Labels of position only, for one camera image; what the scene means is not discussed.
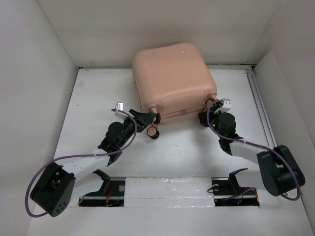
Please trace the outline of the pink hardshell suitcase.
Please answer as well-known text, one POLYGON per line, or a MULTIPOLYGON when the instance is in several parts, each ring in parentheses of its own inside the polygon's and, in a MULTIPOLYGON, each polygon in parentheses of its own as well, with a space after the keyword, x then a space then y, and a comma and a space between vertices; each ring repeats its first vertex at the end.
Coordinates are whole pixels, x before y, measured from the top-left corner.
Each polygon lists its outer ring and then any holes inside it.
POLYGON ((147 129, 159 137, 158 126, 195 118, 217 98, 217 86, 198 48, 191 43, 139 51, 132 74, 142 112, 154 112, 147 129))

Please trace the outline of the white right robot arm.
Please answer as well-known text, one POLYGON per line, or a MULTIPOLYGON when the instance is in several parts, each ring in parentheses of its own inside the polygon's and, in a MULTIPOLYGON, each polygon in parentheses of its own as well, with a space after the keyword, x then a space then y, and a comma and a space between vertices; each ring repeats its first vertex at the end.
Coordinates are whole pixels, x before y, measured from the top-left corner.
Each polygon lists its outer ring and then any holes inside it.
POLYGON ((245 141, 236 133, 236 121, 230 113, 200 112, 199 122, 218 137, 220 148, 227 154, 242 157, 259 166, 263 186, 273 196, 296 201, 301 197, 305 177, 288 147, 274 148, 245 141))

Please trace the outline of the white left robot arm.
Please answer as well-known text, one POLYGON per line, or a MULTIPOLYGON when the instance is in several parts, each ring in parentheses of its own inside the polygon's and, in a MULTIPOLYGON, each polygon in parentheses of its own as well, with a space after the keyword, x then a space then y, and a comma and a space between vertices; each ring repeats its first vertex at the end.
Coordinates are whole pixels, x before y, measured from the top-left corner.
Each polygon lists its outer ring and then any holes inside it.
POLYGON ((31 179, 24 198, 27 214, 32 218, 45 215, 56 217, 68 206, 74 185, 90 173, 96 174, 93 182, 93 194, 106 197, 105 206, 110 205, 114 187, 111 178, 103 172, 103 160, 108 157, 107 166, 113 164, 134 141, 137 133, 145 128, 160 123, 161 117, 157 111, 147 113, 130 109, 124 112, 119 108, 112 110, 123 116, 123 122, 113 122, 109 125, 104 139, 97 147, 103 153, 77 154, 63 156, 51 160, 42 166, 31 179))

